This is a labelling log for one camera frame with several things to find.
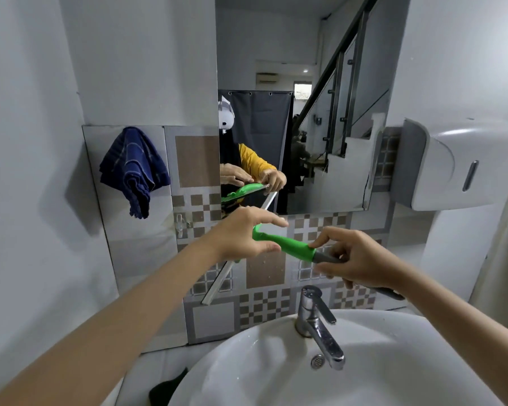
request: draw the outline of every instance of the sink overflow hole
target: sink overflow hole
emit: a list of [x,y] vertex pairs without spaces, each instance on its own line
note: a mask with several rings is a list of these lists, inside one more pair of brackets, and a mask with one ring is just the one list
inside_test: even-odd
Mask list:
[[310,367],[313,368],[314,370],[318,370],[319,368],[324,366],[324,363],[325,357],[323,355],[315,355],[310,362]]

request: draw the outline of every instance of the faucet handle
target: faucet handle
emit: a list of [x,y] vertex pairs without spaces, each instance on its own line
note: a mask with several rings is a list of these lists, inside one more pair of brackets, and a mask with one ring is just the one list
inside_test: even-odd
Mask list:
[[318,309],[318,312],[323,316],[327,323],[332,325],[337,323],[337,319],[322,300],[322,291],[318,287],[307,285],[301,288],[301,294],[305,298],[310,299],[312,306],[315,306]]

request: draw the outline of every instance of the window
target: window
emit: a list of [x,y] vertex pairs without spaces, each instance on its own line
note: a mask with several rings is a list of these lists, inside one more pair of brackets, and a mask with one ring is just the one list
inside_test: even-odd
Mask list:
[[308,100],[312,92],[312,83],[305,81],[294,82],[294,95],[296,100]]

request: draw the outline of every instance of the person's left hand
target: person's left hand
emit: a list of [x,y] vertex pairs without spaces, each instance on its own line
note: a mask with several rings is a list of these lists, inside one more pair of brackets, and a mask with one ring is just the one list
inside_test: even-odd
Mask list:
[[255,257],[261,252],[280,251],[271,241],[255,241],[252,229],[258,224],[288,226],[284,218],[257,207],[239,207],[201,237],[209,251],[217,253],[217,262]]
[[269,184],[269,186],[265,188],[265,195],[268,195],[270,192],[278,192],[286,185],[286,175],[277,169],[263,170],[260,174],[260,179],[262,180],[262,184]]

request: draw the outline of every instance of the hand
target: hand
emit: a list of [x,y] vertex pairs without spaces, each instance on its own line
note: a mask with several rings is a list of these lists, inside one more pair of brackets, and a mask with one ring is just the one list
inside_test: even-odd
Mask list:
[[220,183],[244,187],[245,182],[250,184],[254,179],[243,168],[233,164],[220,164]]
[[255,241],[252,229],[258,224],[288,226],[284,218],[256,207],[239,207],[201,237],[207,248],[217,253],[217,262],[255,257],[261,252],[280,251],[271,241]]
[[277,169],[265,169],[259,177],[262,180],[262,184],[269,184],[265,188],[265,195],[268,195],[270,192],[278,192],[286,185],[286,175]]
[[319,248],[330,239],[337,241],[331,247],[331,255],[338,258],[344,255],[348,261],[343,264],[322,262],[316,265],[315,270],[331,277],[341,277],[348,289],[357,283],[399,290],[400,281],[413,271],[408,264],[361,231],[327,226],[309,246]]

